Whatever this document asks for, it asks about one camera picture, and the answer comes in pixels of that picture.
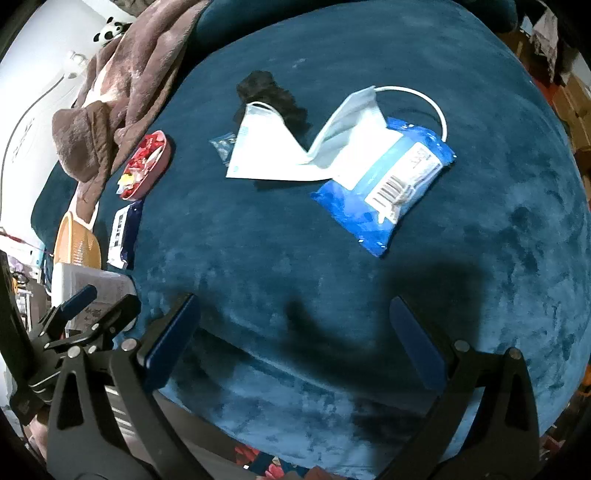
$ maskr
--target barcode label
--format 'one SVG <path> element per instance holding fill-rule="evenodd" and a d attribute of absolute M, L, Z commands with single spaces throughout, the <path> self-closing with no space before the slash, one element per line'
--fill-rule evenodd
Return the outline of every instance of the barcode label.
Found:
<path fill-rule="evenodd" d="M 390 175 L 384 178 L 385 181 L 378 183 L 376 188 L 365 199 L 365 202 L 392 223 L 396 223 L 400 213 L 400 200 L 404 197 L 405 192 L 408 191 L 409 185 L 400 180 L 396 175 Z"/>
<path fill-rule="evenodd" d="M 401 205 L 410 198 L 415 186 L 440 168 L 439 159 L 417 142 L 388 170 L 365 202 L 378 211 L 380 223 L 384 218 L 396 223 Z"/>

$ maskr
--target bag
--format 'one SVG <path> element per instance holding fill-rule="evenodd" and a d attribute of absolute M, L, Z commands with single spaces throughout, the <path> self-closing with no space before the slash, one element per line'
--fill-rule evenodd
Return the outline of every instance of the bag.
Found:
<path fill-rule="evenodd" d="M 427 128 L 395 118 L 388 118 L 387 126 L 400 137 L 385 154 L 311 194 L 376 257 L 386 253 L 397 223 L 456 158 Z"/>

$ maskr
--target blue velvet surface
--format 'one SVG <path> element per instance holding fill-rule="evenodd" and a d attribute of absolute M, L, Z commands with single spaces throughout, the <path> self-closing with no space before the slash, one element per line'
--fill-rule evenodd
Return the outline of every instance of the blue velvet surface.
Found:
<path fill-rule="evenodd" d="M 236 84 L 269 70 L 308 109 L 308 147 L 348 94 L 402 85 L 446 114 L 453 167 L 404 217 L 389 253 L 361 248 L 309 198 L 319 183 L 226 179 L 208 140 L 234 127 Z M 378 94 L 384 115 L 440 132 L 427 103 Z M 591 344 L 589 211 L 566 135 L 512 53 L 451 1 L 368 0 L 272 25 L 211 54 L 151 130 L 174 144 L 144 205 L 134 270 L 139 336 L 180 291 L 200 329 L 163 393 L 253 447 L 371 478 L 419 428 L 433 395 L 388 321 L 402 295 L 478 349 L 520 348 L 540 429 L 583 374 Z M 54 179 L 32 222 L 53 244 L 72 191 Z M 112 178 L 95 233 L 124 205 Z M 452 450 L 466 433 L 472 410 Z"/>
<path fill-rule="evenodd" d="M 208 54 L 260 28 L 296 15 L 329 5 L 356 1 L 363 0 L 213 0 L 191 34 L 188 56 L 194 58 L 203 53 Z M 514 0 L 457 2 L 496 33 L 508 32 L 517 26 Z"/>

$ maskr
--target mask ear loop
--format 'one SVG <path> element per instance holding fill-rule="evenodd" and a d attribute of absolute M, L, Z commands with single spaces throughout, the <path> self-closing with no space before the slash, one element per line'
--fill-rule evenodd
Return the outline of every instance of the mask ear loop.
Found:
<path fill-rule="evenodd" d="M 386 86 L 386 87 L 376 87 L 376 92 L 384 92 L 386 90 L 396 90 L 397 92 L 407 92 L 412 93 L 413 95 L 417 95 L 423 100 L 429 102 L 429 104 L 435 109 L 437 114 L 439 115 L 439 121 L 441 122 L 441 140 L 445 143 L 447 141 L 447 121 L 445 120 L 445 116 L 443 112 L 439 108 L 439 105 L 436 104 L 433 100 L 431 100 L 427 95 L 424 93 L 418 92 L 413 90 L 412 88 L 406 87 L 394 87 L 394 86 Z"/>
<path fill-rule="evenodd" d="M 271 112 L 275 112 L 279 116 L 279 118 L 281 118 L 281 121 L 283 123 L 285 123 L 281 114 L 277 110 L 275 110 L 271 105 L 269 105 L 268 103 L 256 101 L 256 102 L 251 102 L 248 105 L 259 105 L 259 106 L 268 108 Z"/>

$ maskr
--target white container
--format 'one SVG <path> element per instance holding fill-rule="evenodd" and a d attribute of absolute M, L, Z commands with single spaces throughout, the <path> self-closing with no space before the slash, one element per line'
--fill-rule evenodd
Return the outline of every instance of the white container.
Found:
<path fill-rule="evenodd" d="M 51 279 L 51 306 L 57 307 L 66 300 L 70 300 L 75 293 L 87 285 L 96 287 L 96 300 L 68 322 L 66 331 L 85 330 L 91 327 L 123 296 L 136 293 L 133 281 L 126 275 L 69 263 L 58 263 L 53 267 Z M 124 328 L 124 332 L 130 330 L 134 323 L 135 319 Z"/>

